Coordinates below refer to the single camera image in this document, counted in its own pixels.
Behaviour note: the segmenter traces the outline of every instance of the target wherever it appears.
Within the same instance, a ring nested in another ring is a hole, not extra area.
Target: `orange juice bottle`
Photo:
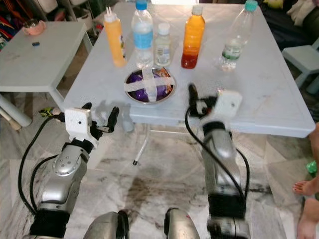
[[[203,7],[194,5],[192,16],[185,25],[184,48],[181,58],[183,68],[192,69],[196,66],[201,40],[205,30],[205,20],[202,16]]]
[[[106,8],[106,14],[104,15],[104,29],[108,36],[114,65],[118,67],[124,66],[126,59],[121,21],[110,7]]]

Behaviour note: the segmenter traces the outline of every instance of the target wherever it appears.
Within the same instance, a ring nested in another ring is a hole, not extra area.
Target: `wire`
[[[217,162],[217,164],[225,171],[225,173],[228,175],[228,177],[231,179],[231,181],[234,183],[236,189],[238,190],[239,196],[240,198],[243,200],[243,202],[246,204],[245,201],[245,196],[243,194],[242,189],[240,188],[240,186],[238,185],[238,183],[236,182],[235,178],[233,177],[233,175],[231,175],[231,173],[229,172],[229,170],[226,168],[226,166],[213,154],[213,152],[194,134],[194,132],[191,130],[189,123],[188,123],[188,115],[190,113],[190,108],[192,106],[189,106],[186,113],[185,113],[185,125],[186,125],[186,129],[188,130],[188,132],[190,133],[190,135],[203,147],[203,149],[212,157],[213,160],[215,160]]]
[[[44,160],[42,160],[41,162],[39,162],[36,167],[34,168],[33,172],[32,172],[32,175],[31,175],[31,180],[30,180],[30,199],[31,199],[31,204],[33,206],[33,209],[35,211],[37,211],[37,206],[36,206],[36,203],[35,203],[35,200],[34,200],[34,194],[33,194],[33,184],[34,184],[34,179],[35,179],[35,175],[36,175],[36,172],[38,171],[38,169],[41,167],[41,165],[53,158],[55,158],[56,156],[58,156],[58,154],[54,155],[54,156],[51,156],[51,157],[48,157]]]
[[[249,191],[250,168],[249,168],[249,164],[248,164],[248,161],[247,161],[247,158],[245,157],[245,155],[239,149],[236,149],[236,150],[241,155],[241,157],[243,158],[245,165],[246,165],[246,186],[245,186],[245,201],[246,201],[248,191]]]
[[[33,146],[34,142],[36,141],[36,139],[38,138],[39,134],[41,133],[41,131],[43,130],[44,126],[46,125],[46,123],[48,123],[50,120],[52,119],[55,119],[56,117],[53,116],[53,117],[49,117],[47,118],[40,126],[40,128],[38,129],[37,133],[35,134],[35,136],[33,137],[33,140],[31,141],[31,143],[28,145],[28,147],[26,148],[25,152],[24,152],[24,155],[22,157],[22,160],[21,160],[21,164],[20,164],[20,168],[19,168],[19,175],[18,175],[18,191],[19,191],[19,194],[20,194],[20,197],[23,201],[23,203],[26,205],[26,207],[29,209],[29,211],[35,215],[35,210],[33,209],[33,207],[30,205],[30,203],[27,201],[24,193],[23,193],[23,190],[22,190],[22,171],[23,171],[23,165],[24,165],[24,162],[25,162],[25,159],[31,149],[31,147]]]

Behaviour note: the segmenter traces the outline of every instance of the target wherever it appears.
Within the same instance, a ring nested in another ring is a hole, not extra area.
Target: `blue object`
[[[153,30],[145,34],[133,32],[133,37],[134,37],[134,44],[137,48],[141,48],[141,49],[149,48],[152,46]]]
[[[137,0],[135,7],[137,10],[145,10],[148,7],[148,4],[144,0]]]
[[[255,11],[257,9],[258,3],[255,0],[247,0],[245,2],[246,11]]]

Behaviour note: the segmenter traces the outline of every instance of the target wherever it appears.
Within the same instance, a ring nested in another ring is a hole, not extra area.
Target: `white table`
[[[0,52],[0,92],[49,92],[64,110],[64,98],[56,87],[82,40],[91,51],[85,25],[80,22],[46,22],[46,30],[38,36],[19,31]],[[0,107],[22,126],[31,123],[1,95]]]
[[[122,21],[123,37],[129,57],[128,64],[117,68],[112,63],[106,34],[103,31],[65,98],[65,107],[93,104],[93,119],[101,122],[111,105],[130,105],[134,122],[182,125],[188,105],[189,83],[194,82],[200,96],[215,94],[217,87],[235,90],[243,95],[243,102],[233,119],[233,130],[305,137],[315,124],[290,74],[269,27],[258,8],[255,12],[251,39],[245,47],[234,73],[214,67],[223,49],[227,29],[242,9],[236,4],[205,4],[203,16],[206,29],[197,66],[180,66],[184,25],[191,15],[191,6],[152,5],[154,32],[157,25],[171,24],[174,55],[168,67],[177,82],[175,94],[156,105],[142,105],[128,98],[124,92],[125,78],[136,69],[133,51],[131,20],[134,4],[118,3],[114,12]]]

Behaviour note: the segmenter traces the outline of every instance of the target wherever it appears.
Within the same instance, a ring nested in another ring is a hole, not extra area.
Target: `floor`
[[[72,85],[86,53],[81,47],[59,89],[63,95]],[[27,235],[32,216],[17,194],[20,159],[43,122],[38,111],[55,106],[48,94],[13,94],[9,99],[32,117],[30,126],[16,132],[0,121],[0,238],[20,239]],[[100,140],[102,161],[92,166],[82,180],[80,193],[67,225],[66,239],[82,238],[89,224],[99,215],[127,209],[132,239],[164,238],[164,215],[168,208],[179,207],[192,217],[202,239],[207,239],[208,201],[200,149],[189,136],[152,133],[138,166],[133,166],[142,146],[146,126],[136,124],[125,133],[117,125],[113,134]],[[307,138],[233,133],[236,147],[251,167],[247,221],[252,239],[293,239],[302,210],[303,198],[292,193],[292,185],[309,176],[305,165],[313,160]],[[27,158],[23,188],[28,192],[30,173],[41,159],[59,153],[68,134],[64,125],[50,122]],[[245,168],[236,159],[242,179]],[[50,167],[42,167],[35,179],[39,202]]]

